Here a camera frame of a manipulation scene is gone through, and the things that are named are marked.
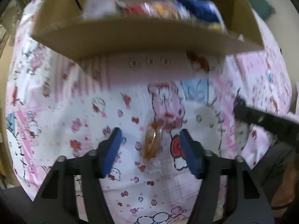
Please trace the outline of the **person's right hand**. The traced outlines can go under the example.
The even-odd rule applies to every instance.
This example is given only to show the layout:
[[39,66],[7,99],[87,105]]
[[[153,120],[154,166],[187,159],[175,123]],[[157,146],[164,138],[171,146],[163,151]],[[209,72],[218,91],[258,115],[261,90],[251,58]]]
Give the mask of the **person's right hand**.
[[282,184],[275,193],[271,206],[282,207],[290,204],[295,199],[295,184],[298,181],[298,167],[293,159],[286,168]]

